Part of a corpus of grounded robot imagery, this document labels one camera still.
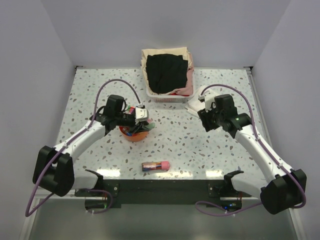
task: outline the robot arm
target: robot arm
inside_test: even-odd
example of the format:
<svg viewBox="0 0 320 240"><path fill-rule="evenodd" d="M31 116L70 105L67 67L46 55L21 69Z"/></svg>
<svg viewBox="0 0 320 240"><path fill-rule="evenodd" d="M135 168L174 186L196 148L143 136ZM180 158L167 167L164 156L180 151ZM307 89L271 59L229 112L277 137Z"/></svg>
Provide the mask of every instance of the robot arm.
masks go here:
<svg viewBox="0 0 320 240"><path fill-rule="evenodd" d="M44 146L38 154L33 183L35 184L44 167L52 157L61 151L61 154L46 171L39 186L62 197L70 190L93 189L98 179L98 173L86 171L74 171L75 160L93 143L106 136L116 126L134 127L147 123L149 113L144 107L136 107L135 114L127 114L122 110L125 100L121 96L111 95L103 108L103 113L97 113L90 126L93 116L83 128L73 134L69 139L54 147ZM72 141L75 136L85 131Z"/></svg>
<svg viewBox="0 0 320 240"><path fill-rule="evenodd" d="M205 102L205 109L198 112L205 130L208 132L222 127L253 157L266 180L265 185L257 186L254 181L244 181L241 178L241 174L244 172L238 170L227 174L224 177L226 182L232 184L236 191L245 192L261 199L262 204L271 214L276 214L301 203L302 195L298 186L285 171L297 180L303 191L305 191L307 181L305 173L301 169L293 170L277 155L256 129L259 141L277 159L279 165L274 162L256 139L251 118L246 113L238 114L232 96L229 94L214 96L211 92L207 92L200 96L199 100Z"/></svg>

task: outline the pink cap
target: pink cap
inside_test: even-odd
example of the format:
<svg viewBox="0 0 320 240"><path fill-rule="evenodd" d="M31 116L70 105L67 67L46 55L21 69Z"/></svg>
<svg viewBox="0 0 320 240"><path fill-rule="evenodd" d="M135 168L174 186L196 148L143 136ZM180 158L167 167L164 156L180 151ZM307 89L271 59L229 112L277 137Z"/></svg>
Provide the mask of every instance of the pink cap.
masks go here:
<svg viewBox="0 0 320 240"><path fill-rule="evenodd" d="M168 171L169 168L170 168L170 163L168 161L162 161L161 162L161 169L162 170Z"/></svg>

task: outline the white plastic basket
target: white plastic basket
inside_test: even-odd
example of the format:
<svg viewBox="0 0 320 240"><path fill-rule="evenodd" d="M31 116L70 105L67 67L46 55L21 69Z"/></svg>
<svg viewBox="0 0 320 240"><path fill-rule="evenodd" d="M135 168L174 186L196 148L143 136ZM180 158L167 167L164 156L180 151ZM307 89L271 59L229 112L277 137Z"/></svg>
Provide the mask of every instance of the white plastic basket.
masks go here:
<svg viewBox="0 0 320 240"><path fill-rule="evenodd" d="M189 99L193 98L196 92L195 89L195 76L192 78L193 94L190 96L181 95L153 95L149 92L148 87L146 87L146 94L155 102L158 103L186 103Z"/></svg>

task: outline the terrazzo tabletop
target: terrazzo tabletop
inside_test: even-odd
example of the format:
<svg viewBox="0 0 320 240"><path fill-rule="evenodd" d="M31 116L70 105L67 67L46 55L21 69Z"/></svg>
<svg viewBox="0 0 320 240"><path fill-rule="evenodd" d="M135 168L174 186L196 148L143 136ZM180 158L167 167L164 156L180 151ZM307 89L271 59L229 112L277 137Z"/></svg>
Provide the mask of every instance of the terrazzo tabletop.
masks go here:
<svg viewBox="0 0 320 240"><path fill-rule="evenodd" d="M189 114L185 103L154 102L146 94L140 68L77 69L58 143L82 128L93 113L96 94L109 79L120 78L133 85L149 110L156 127L143 141L129 142L116 128L89 147L74 163L75 171L93 170L105 179L222 179L224 174L241 169L244 179L264 176L253 158L235 139L221 128L206 132L201 121ZM256 103L245 70L200 69L193 74L196 88L209 84L226 84L242 91L249 99L256 126L262 132ZM248 113L244 100L229 89L215 88L221 94L232 94L238 113ZM129 105L137 100L131 89L121 83L108 84L100 94L98 107L106 104L110 94L120 95ZM169 161L168 172L144 173L141 163Z"/></svg>

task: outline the folded cloth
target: folded cloth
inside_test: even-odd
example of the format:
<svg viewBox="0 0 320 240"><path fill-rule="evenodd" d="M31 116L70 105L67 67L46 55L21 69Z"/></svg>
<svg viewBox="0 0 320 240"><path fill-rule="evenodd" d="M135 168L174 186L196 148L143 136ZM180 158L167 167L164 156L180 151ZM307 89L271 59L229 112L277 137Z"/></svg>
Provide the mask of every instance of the folded cloth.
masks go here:
<svg viewBox="0 0 320 240"><path fill-rule="evenodd" d="M149 87L156 94L166 94L187 85L188 61L182 55L149 55L146 73Z"/></svg>
<svg viewBox="0 0 320 240"><path fill-rule="evenodd" d="M194 97L191 98L187 104L185 105L185 108L187 109L187 112L192 114L193 116L199 118L198 116L198 111L204 109L206 107L205 102L200 102L199 100L199 95L202 93L202 91L206 88L206 86L201 86L199 87L194 94ZM207 92L211 92L211 94L215 94L215 92L212 89L207 89L205 93Z"/></svg>
<svg viewBox="0 0 320 240"><path fill-rule="evenodd" d="M148 81L148 74L147 74L147 59L148 56L154 56L159 54L172 54L172 55L182 55L183 60L188 61L188 70L187 70L187 83L185 87L174 89L167 93L155 93L149 87ZM143 73L143 78L145 80L146 87L152 95L171 95L171 94L178 94L178 95L186 95L190 96L193 94L193 72L194 72L194 64L192 60L192 55L188 51L186 47L180 48L169 48L169 49L143 49L141 51L141 70Z"/></svg>

